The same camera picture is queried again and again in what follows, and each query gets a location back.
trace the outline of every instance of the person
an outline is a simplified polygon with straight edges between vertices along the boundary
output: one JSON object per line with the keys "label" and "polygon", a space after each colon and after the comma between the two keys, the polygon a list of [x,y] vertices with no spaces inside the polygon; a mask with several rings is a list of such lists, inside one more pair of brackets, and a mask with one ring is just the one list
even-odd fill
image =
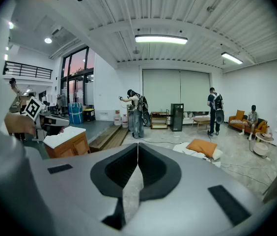
{"label": "person", "polygon": [[[214,101],[214,98],[217,95],[217,93],[215,92],[214,88],[210,88],[209,92],[210,92],[210,95],[208,96],[208,99],[207,99],[207,106],[209,106],[211,108],[211,120],[210,120],[211,128],[210,128],[210,130],[207,130],[207,134],[209,136],[213,136],[214,123],[215,123],[215,119],[216,119],[216,110],[214,109],[213,101]],[[219,135],[220,124],[218,124],[217,122],[216,122],[216,129],[215,130],[216,130],[216,135]]]}
{"label": "person", "polygon": [[239,133],[239,136],[243,136],[245,134],[245,127],[247,126],[250,127],[251,133],[249,136],[249,141],[252,140],[252,134],[258,121],[258,113],[255,110],[256,110],[256,106],[252,105],[251,112],[248,114],[248,120],[242,122],[242,132]]}
{"label": "person", "polygon": [[133,90],[128,90],[128,99],[123,99],[120,97],[120,100],[123,102],[132,101],[132,105],[134,106],[133,112],[133,136],[134,138],[138,139],[139,137],[144,137],[144,121],[142,118],[142,113],[138,110],[138,103],[139,98],[141,97],[140,94],[134,92]]}
{"label": "person", "polygon": [[[16,93],[16,97],[9,109],[10,113],[21,113],[21,103],[22,103],[22,99],[21,99],[21,91],[17,88],[16,86],[16,80],[15,78],[11,78],[9,81],[12,90]],[[22,140],[23,142],[26,142],[27,139],[25,137],[25,133],[14,133],[14,136],[18,139],[18,140]]]}

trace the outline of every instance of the orange couch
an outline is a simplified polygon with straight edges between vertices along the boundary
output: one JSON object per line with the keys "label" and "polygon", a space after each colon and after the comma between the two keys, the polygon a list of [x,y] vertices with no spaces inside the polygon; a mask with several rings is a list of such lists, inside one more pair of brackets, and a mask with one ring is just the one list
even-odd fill
{"label": "orange couch", "polygon": [[[245,112],[241,111],[241,110],[237,110],[237,114],[235,116],[230,116],[229,117],[229,122],[228,122],[228,128],[229,126],[237,128],[242,130],[242,123],[230,123],[232,120],[241,120],[241,121],[247,121],[244,117]],[[267,130],[267,121],[265,122],[261,122],[263,121],[263,119],[258,120],[257,125],[255,126],[253,135],[255,135],[257,132],[261,132],[261,133],[266,133]],[[247,133],[251,133],[251,128],[246,127],[245,128],[245,132]]]}

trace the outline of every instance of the blue container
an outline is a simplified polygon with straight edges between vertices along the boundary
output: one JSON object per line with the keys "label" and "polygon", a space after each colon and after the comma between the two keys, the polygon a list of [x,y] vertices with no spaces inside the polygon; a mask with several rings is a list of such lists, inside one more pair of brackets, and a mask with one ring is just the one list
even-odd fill
{"label": "blue container", "polygon": [[69,103],[69,116],[72,124],[83,122],[83,107],[80,102]]}

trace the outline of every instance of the ceiling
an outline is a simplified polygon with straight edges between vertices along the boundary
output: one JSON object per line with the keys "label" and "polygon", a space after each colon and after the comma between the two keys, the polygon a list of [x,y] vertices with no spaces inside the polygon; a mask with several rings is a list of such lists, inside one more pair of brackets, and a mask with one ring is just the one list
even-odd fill
{"label": "ceiling", "polygon": [[[76,37],[54,20],[31,0],[20,0],[15,7],[11,21],[14,28],[10,31],[11,42],[36,51],[52,55],[59,48]],[[52,43],[45,43],[51,38]]]}
{"label": "ceiling", "polygon": [[[170,60],[222,68],[227,72],[277,59],[277,12],[268,0],[45,0],[35,3],[33,7],[40,7],[38,11],[43,11],[45,17],[39,13],[39,16],[29,15],[24,7],[14,14],[21,15],[18,22],[22,21],[24,29],[40,35],[41,51],[47,48],[41,39],[57,22],[71,32],[67,33],[71,34],[67,40],[78,37],[114,67],[124,63],[144,64],[146,60]],[[136,34],[177,35],[189,41],[186,45],[136,43]],[[222,58],[222,52],[235,55],[243,64]]]}

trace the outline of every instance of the ceiling lamp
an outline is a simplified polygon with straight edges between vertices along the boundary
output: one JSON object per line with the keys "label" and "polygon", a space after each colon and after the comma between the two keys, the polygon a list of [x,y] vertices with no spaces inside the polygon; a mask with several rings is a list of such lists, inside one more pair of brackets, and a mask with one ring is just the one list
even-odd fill
{"label": "ceiling lamp", "polygon": [[163,42],[185,45],[188,42],[186,37],[178,37],[171,35],[135,35],[135,42]]}
{"label": "ceiling lamp", "polygon": [[14,24],[12,22],[9,22],[9,28],[13,29],[14,28]]}
{"label": "ceiling lamp", "polygon": [[239,59],[237,59],[235,56],[229,54],[229,53],[222,53],[222,56],[226,59],[232,60],[233,62],[236,62],[237,64],[242,64],[243,62]]}
{"label": "ceiling lamp", "polygon": [[47,43],[47,44],[50,44],[51,42],[52,42],[52,40],[50,39],[50,38],[45,38],[45,42]]}

